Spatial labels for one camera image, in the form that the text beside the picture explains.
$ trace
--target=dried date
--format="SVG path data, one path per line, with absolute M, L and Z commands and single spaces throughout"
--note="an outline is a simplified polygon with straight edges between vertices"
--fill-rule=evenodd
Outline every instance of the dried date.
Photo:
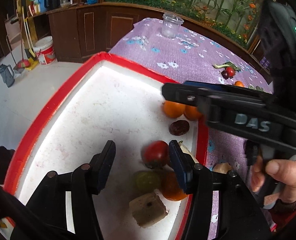
M 169 132 L 174 136 L 186 134 L 190 129 L 189 122 L 186 120 L 178 120 L 169 126 Z

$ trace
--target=purple tablecloth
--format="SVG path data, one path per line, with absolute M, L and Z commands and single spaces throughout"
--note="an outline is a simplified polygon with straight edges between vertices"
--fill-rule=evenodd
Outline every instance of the purple tablecloth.
M 162 24 L 162 20 L 151 18 L 134 24 L 135 28 L 118 41 L 110 53 L 135 61 L 178 82 L 191 80 L 231 85 L 241 81 L 245 87 L 259 86 L 265 92 L 272 92 L 254 68 L 220 44 L 182 26 L 174 39 L 165 38 L 161 35 Z M 215 69 L 213 65 L 222 65 L 227 61 L 240 67 L 241 72 L 236 72 L 233 79 L 224 80 L 221 76 L 223 69 Z M 247 169 L 244 141 L 244 138 L 209 129 L 206 166 L 212 169 L 217 163 L 228 162 L 244 179 Z M 218 200 L 216 192 L 208 239 L 216 237 Z

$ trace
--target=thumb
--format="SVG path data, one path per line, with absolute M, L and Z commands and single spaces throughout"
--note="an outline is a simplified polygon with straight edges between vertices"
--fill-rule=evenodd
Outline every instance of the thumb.
M 296 161 L 271 160 L 267 163 L 265 171 L 277 181 L 296 186 Z

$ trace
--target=green tomato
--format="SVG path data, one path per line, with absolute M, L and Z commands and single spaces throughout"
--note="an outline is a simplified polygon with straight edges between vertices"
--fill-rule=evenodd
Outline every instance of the green tomato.
M 149 193 L 159 188 L 161 185 L 160 177 L 153 171 L 141 171 L 135 178 L 136 186 L 142 193 Z

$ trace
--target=clear plastic cup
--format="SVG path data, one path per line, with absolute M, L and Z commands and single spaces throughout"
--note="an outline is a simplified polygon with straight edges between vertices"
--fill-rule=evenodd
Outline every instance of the clear plastic cup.
M 161 35 L 173 39 L 179 31 L 179 27 L 183 24 L 183 19 L 171 14 L 163 14 L 163 25 Z

